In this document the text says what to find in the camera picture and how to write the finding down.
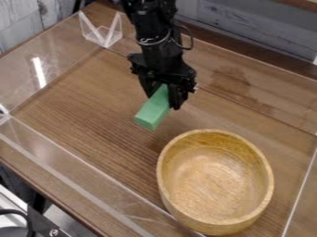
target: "screw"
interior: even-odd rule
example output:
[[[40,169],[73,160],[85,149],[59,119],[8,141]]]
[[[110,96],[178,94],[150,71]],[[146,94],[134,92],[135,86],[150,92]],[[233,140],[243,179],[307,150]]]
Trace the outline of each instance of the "screw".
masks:
[[[51,230],[49,231],[49,236],[56,237],[59,235],[59,230]]]

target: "transparent plastic panel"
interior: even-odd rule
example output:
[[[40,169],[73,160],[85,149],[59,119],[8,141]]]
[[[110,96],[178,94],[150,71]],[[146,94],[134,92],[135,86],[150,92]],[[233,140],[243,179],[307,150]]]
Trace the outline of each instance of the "transparent plastic panel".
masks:
[[[84,198],[95,202],[140,236],[202,236],[183,228],[160,208],[16,118],[7,117],[0,124],[0,140],[63,180]]]
[[[95,25],[110,25],[115,11],[93,14]],[[123,30],[124,38],[110,50],[122,56],[140,52],[134,27]],[[183,35],[184,45],[190,45]],[[198,73],[199,88],[278,119],[302,131],[317,132],[317,83],[310,78],[278,69],[254,58],[194,40],[194,49],[184,52],[184,60]]]
[[[77,15],[0,59],[0,109],[8,113],[40,91],[97,45],[81,36]]]
[[[110,28],[104,26],[93,27],[89,19],[80,11],[77,13],[84,38],[104,48],[110,48],[123,38],[124,14],[116,12]]]
[[[282,237],[314,237],[317,234],[317,149],[297,195]]]

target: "green block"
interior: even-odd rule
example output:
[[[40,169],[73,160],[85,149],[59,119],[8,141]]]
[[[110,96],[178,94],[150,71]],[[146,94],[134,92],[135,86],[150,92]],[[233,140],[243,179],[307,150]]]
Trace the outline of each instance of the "green block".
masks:
[[[155,130],[170,111],[168,88],[163,84],[143,105],[135,116],[135,122],[148,130]]]

